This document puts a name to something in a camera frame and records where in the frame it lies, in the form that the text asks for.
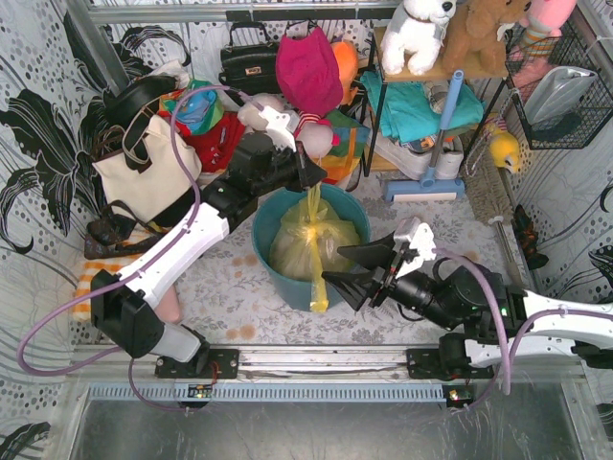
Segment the yellow plastic trash bag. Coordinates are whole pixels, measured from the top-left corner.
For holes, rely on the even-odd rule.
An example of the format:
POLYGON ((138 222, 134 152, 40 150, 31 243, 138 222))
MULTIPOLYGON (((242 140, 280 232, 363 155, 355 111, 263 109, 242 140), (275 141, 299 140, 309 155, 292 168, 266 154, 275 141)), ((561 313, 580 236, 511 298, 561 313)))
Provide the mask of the yellow plastic trash bag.
POLYGON ((324 271, 350 272, 353 263, 337 253, 339 246, 360 244, 354 224, 339 218, 322 199, 322 186, 306 193, 281 219, 268 256, 269 265, 292 280, 310 282, 310 310, 324 313, 342 297, 322 277, 324 271))

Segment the light blue floor squeegee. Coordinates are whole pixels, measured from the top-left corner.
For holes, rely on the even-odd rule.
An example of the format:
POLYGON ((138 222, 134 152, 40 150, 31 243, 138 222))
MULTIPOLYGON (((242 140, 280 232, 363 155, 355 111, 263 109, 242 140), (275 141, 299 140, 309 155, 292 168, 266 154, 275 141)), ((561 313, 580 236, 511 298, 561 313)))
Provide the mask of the light blue floor squeegee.
POLYGON ((432 150, 430 163, 419 180, 389 181, 383 188, 383 198, 386 202, 423 202, 450 201, 465 195, 465 183, 462 179, 439 179, 436 177, 436 166, 443 152, 443 135, 449 128, 456 103, 464 80, 464 71, 456 70, 449 84, 439 131, 432 150))

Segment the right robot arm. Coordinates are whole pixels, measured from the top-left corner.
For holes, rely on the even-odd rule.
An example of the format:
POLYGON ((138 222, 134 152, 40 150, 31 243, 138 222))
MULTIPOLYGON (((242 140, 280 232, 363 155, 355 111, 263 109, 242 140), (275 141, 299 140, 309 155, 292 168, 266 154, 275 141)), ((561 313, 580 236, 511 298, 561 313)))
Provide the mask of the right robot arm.
POLYGON ((566 303, 507 286, 485 267, 475 277, 460 265, 443 278, 439 266, 447 258, 425 224, 337 252, 360 271, 322 277, 355 311, 390 299, 402 316, 413 312, 444 329, 437 346, 407 350, 414 379, 485 379, 516 358, 578 357, 591 368, 612 366, 611 305, 566 303))

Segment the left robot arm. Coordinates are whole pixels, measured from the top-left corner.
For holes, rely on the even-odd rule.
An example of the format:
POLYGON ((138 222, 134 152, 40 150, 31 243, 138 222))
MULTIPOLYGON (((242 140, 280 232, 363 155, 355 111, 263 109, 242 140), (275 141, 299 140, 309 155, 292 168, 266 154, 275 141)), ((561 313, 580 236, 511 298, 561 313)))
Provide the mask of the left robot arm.
POLYGON ((224 240, 258 208, 261 196, 280 188, 299 193, 327 173, 303 145, 278 149, 263 133, 245 135, 225 172, 196 191, 185 217, 136 262, 115 275, 100 271, 91 283, 91 322, 133 358, 156 355, 179 378, 209 368, 210 345, 186 327, 162 320, 161 298, 202 254, 224 240))

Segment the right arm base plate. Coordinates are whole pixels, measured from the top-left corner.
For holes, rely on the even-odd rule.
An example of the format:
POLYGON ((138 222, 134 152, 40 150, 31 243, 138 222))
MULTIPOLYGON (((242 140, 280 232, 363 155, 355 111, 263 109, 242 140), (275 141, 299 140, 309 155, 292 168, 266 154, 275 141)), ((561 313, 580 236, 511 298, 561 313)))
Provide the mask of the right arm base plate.
POLYGON ((409 348, 406 358, 408 374, 414 380, 486 380, 494 376, 491 366, 473 367, 467 356, 443 358, 438 348, 409 348))

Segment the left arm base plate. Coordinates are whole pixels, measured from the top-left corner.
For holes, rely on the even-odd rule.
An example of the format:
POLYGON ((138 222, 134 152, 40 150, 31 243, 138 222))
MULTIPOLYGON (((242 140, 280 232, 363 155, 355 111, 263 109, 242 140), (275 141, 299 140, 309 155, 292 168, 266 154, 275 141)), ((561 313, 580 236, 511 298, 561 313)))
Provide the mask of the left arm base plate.
POLYGON ((159 379, 233 380, 238 375, 239 350, 207 349, 188 362, 162 356, 157 360, 154 375, 159 379))

